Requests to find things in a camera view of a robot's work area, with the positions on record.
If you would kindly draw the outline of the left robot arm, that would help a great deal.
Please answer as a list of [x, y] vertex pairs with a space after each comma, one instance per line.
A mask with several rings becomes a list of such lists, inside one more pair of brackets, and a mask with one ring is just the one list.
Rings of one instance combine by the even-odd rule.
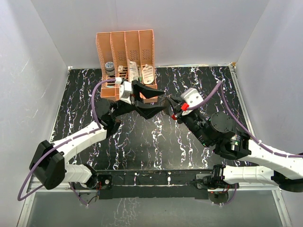
[[146, 120], [165, 109], [163, 105], [150, 105], [144, 98], [153, 98], [164, 94], [163, 90], [148, 87], [137, 80], [113, 79], [120, 86], [119, 100], [107, 98], [91, 100], [93, 121], [72, 135], [55, 141], [42, 141], [30, 164], [30, 172], [48, 190], [61, 183], [80, 183], [92, 189], [98, 183], [98, 174], [85, 164], [70, 164], [69, 161], [86, 148], [101, 142], [117, 132], [121, 125], [119, 116], [136, 111]]

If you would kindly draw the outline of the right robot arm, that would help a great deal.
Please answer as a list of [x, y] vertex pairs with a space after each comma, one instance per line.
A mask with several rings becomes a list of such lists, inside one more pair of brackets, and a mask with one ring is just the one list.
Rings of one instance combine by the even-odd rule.
[[204, 147], [228, 160], [248, 161], [255, 166], [234, 167], [216, 165], [211, 177], [203, 178], [203, 185], [221, 188], [225, 184], [263, 183], [278, 186], [288, 192], [303, 191], [303, 156], [295, 155], [255, 142], [247, 132], [236, 129], [238, 123], [224, 112], [211, 116], [191, 110], [187, 102], [167, 97], [168, 113], [183, 123]]

